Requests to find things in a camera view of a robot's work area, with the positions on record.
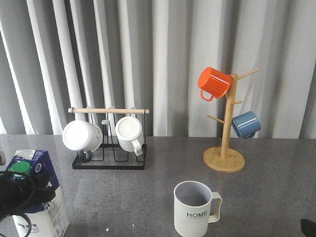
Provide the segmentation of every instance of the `wooden mug tree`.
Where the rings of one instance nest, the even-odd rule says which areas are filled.
[[[245,160],[243,156],[239,152],[233,149],[230,149],[228,146],[229,146],[229,140],[230,140],[234,105],[242,103],[242,101],[235,100],[236,91],[237,91],[237,82],[238,80],[257,72],[258,70],[259,69],[255,69],[240,77],[238,77],[237,74],[231,74],[232,83],[229,90],[225,94],[227,100],[226,100],[224,121],[212,115],[207,115],[209,118],[214,119],[224,124],[222,146],[211,147],[207,149],[203,154],[204,163],[208,167],[214,170],[217,170],[220,172],[226,172],[226,173],[234,173],[234,172],[238,172],[242,170],[242,168],[245,165]]]

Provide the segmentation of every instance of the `mug rim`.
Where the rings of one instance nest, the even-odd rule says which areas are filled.
[[[120,132],[119,132],[119,125],[121,124],[122,121],[124,121],[124,120],[126,120],[126,119],[131,119],[131,118],[132,118],[133,120],[135,120],[135,121],[138,122],[140,129],[139,129],[138,133],[137,133],[135,136],[133,136],[133,137],[131,137],[131,138],[126,138],[126,137],[124,137],[124,136],[122,136],[122,135],[120,134]],[[119,137],[119,138],[120,138],[121,140],[123,140],[123,141],[134,141],[135,139],[137,139],[137,138],[141,135],[142,131],[143,131],[143,128],[142,128],[141,122],[140,122],[137,118],[134,118],[134,117],[132,117],[132,116],[125,116],[125,117],[121,118],[121,119],[117,122],[117,124],[116,124],[116,126],[115,126],[115,133],[116,133],[117,137]]]
[[[205,84],[207,83],[207,80],[202,80],[202,79],[204,79],[204,78],[202,78],[202,75],[209,74],[208,71],[211,71],[211,70],[212,70],[211,67],[207,67],[201,72],[201,74],[200,74],[200,76],[199,76],[199,78],[197,80],[197,85],[198,85],[199,88],[202,89],[202,87],[204,87]]]
[[[235,131],[235,133],[236,133],[236,135],[239,137],[239,138],[242,138],[241,137],[241,134],[240,134],[240,132],[239,132],[239,130],[238,130],[238,127],[237,127],[237,125],[236,125],[236,123],[235,123],[235,121],[234,121],[234,118],[232,119],[232,126],[233,126],[233,130]]]
[[[69,127],[72,126],[72,125],[75,124],[75,123],[81,123],[81,124],[83,124],[83,125],[87,128],[87,130],[89,130],[89,128],[85,125],[84,121],[82,121],[82,120],[74,120],[74,121],[71,121],[71,122],[70,122],[69,124],[67,124],[67,125],[65,126],[65,128],[63,129],[63,143],[65,144],[65,146],[66,146],[68,149],[70,149],[70,150],[72,150],[72,151],[76,151],[76,150],[79,151],[79,150],[82,150],[82,147],[85,147],[85,146],[86,146],[89,137],[87,137],[87,139],[85,140],[85,142],[84,142],[81,146],[77,146],[77,147],[71,146],[71,145],[69,144],[69,142],[67,141],[67,139],[66,139],[66,133],[67,133]]]
[[[184,183],[197,183],[197,184],[200,184],[200,185],[204,186],[204,187],[207,188],[207,190],[209,191],[209,193],[210,193],[210,195],[211,195],[211,198],[209,199],[209,201],[208,201],[207,203],[205,203],[205,204],[203,204],[203,205],[200,205],[200,206],[190,206],[190,205],[187,205],[187,204],[181,202],[181,201],[178,199],[178,197],[176,196],[176,189],[177,189],[180,185],[182,185],[182,184],[184,184]],[[201,208],[201,207],[206,207],[206,206],[208,206],[208,205],[212,202],[212,199],[213,199],[213,195],[212,195],[211,189],[210,189],[208,186],[206,186],[204,183],[201,183],[201,182],[195,181],[195,180],[187,180],[187,181],[183,181],[183,182],[180,182],[179,184],[177,184],[176,187],[175,187],[174,190],[173,190],[173,196],[174,196],[175,199],[177,199],[178,203],[181,204],[182,206],[189,207],[189,208],[193,208],[193,209],[198,209],[198,208]]]

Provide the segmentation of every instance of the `green bottle cap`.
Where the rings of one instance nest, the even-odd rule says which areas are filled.
[[[31,165],[30,163],[26,161],[16,162],[10,169],[10,171],[24,173],[24,174],[29,174],[30,170],[31,170]]]

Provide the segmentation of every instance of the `mug handle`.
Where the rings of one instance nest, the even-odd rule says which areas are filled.
[[[134,141],[132,141],[132,144],[134,146],[134,152],[137,156],[140,156],[143,151],[142,151],[142,146],[139,144],[138,139],[135,139]]]
[[[204,92],[204,90],[201,89],[200,94],[201,94],[201,97],[202,97],[203,100],[212,101],[212,100],[214,99],[215,95],[212,95],[211,98],[206,99],[206,98],[204,97],[204,95],[203,95],[203,92]]]
[[[88,163],[92,160],[91,151],[84,153],[83,150],[79,150],[79,151],[77,151],[77,153],[78,153],[78,157],[82,163]]]
[[[256,132],[246,136],[245,139],[247,140],[247,139],[253,138],[255,135],[256,135]]]
[[[209,223],[217,222],[219,218],[221,218],[221,205],[222,205],[223,199],[218,192],[212,192],[212,200],[213,199],[219,199],[219,202],[217,203],[215,214],[209,216],[208,218]]]

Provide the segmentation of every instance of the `blue mug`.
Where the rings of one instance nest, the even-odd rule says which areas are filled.
[[[232,127],[237,136],[242,139],[254,137],[256,132],[261,129],[260,121],[252,111],[234,117]]]

